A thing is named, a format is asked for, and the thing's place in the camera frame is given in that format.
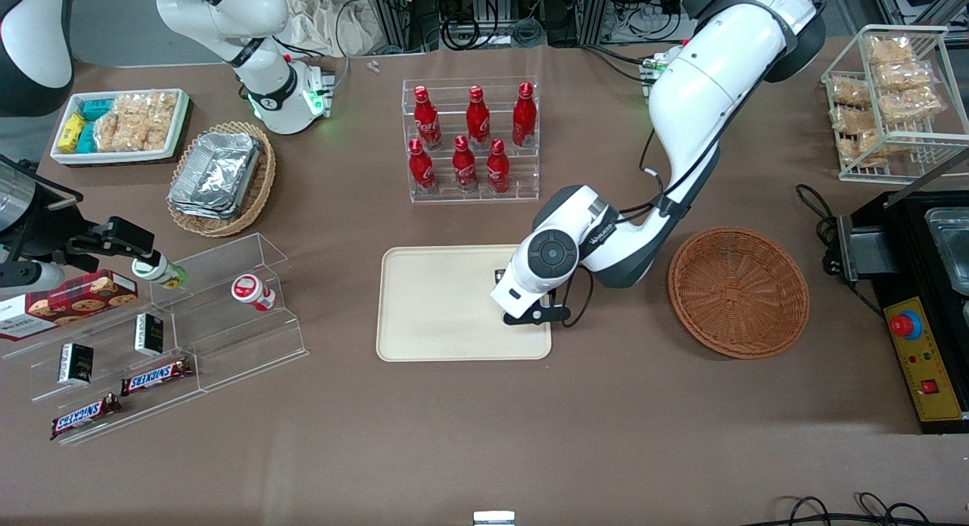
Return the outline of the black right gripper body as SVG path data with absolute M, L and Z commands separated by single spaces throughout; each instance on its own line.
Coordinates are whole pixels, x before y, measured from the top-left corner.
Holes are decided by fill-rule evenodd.
M 28 189 L 2 187 L 1 243 L 6 261 L 41 260 L 50 263 L 53 253 L 83 235 L 90 223 L 76 205 L 51 210 L 63 198 L 44 185 Z

